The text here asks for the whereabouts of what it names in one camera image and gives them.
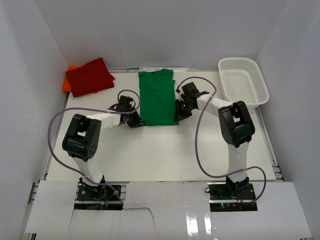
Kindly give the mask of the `green t shirt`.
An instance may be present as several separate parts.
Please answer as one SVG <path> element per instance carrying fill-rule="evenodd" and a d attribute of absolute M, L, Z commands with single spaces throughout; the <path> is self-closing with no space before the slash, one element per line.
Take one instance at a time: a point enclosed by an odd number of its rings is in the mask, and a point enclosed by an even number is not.
<path fill-rule="evenodd" d="M 153 72 L 141 71 L 139 77 L 140 117 L 145 125 L 176 126 L 176 95 L 174 72 L 161 69 Z"/>

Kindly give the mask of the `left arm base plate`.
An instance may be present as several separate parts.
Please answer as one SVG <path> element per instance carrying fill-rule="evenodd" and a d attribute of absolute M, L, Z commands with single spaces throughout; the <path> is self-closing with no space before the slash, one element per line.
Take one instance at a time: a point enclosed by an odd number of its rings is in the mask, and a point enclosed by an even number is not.
<path fill-rule="evenodd" d="M 97 192 L 89 190 L 79 183 L 74 209 L 89 211 L 121 211 L 123 209 L 123 204 L 119 201 L 119 198 L 114 191 L 108 186 L 103 186 L 100 192 Z"/>

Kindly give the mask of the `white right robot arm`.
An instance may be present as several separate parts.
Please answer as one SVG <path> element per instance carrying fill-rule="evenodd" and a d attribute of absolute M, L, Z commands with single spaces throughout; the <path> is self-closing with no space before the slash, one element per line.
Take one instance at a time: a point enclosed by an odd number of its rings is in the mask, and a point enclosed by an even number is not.
<path fill-rule="evenodd" d="M 231 196 L 236 196 L 249 186 L 247 174 L 247 154 L 249 143 L 255 134 L 255 126 L 243 101 L 230 102 L 220 99 L 214 93 L 200 92 L 193 82 L 176 90 L 179 99 L 175 101 L 175 121 L 192 116 L 193 110 L 200 110 L 195 130 L 195 157 L 201 171 L 208 177 L 225 178 L 225 188 Z M 222 138 L 228 146 L 228 170 L 225 175 L 212 175 L 201 165 L 198 151 L 199 128 L 204 113 L 210 113 L 219 120 Z"/>

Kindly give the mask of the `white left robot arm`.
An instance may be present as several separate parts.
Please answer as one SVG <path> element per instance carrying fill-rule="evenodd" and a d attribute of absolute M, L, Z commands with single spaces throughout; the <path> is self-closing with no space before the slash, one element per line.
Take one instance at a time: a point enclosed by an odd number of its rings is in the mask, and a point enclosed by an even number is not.
<path fill-rule="evenodd" d="M 80 172 L 84 174 L 80 183 L 91 192 L 98 193 L 103 188 L 105 177 L 98 167 L 94 156 L 98 150 L 100 133 L 108 128 L 128 125 L 129 128 L 142 127 L 133 98 L 120 96 L 118 103 L 106 112 L 92 115 L 75 114 L 68 126 L 62 149 L 72 157 Z"/>

